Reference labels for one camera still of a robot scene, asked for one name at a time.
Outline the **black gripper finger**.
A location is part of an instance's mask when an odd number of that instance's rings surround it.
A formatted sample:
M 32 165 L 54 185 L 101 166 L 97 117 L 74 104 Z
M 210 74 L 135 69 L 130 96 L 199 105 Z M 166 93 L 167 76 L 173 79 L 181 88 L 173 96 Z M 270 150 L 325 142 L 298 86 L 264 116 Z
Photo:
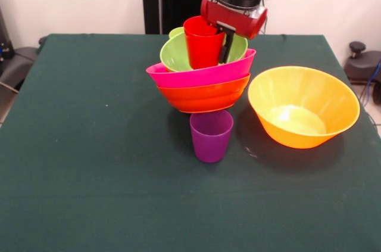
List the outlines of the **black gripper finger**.
M 233 32 L 226 32 L 225 33 L 225 40 L 223 43 L 223 46 L 221 47 L 220 50 L 220 55 L 219 55 L 219 63 L 220 64 L 225 64 L 227 63 L 227 60 L 229 58 L 230 54 L 230 49 L 234 40 L 234 33 Z

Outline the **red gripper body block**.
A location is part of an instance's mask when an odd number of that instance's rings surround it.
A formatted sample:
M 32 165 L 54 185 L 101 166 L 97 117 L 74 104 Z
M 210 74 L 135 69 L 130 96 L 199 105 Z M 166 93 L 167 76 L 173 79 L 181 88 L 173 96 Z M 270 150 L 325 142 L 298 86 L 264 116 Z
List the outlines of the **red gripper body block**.
M 259 34 L 267 18 L 267 8 L 262 5 L 250 10 L 234 9 L 219 0 L 202 0 L 200 11 L 209 24 L 248 39 Z

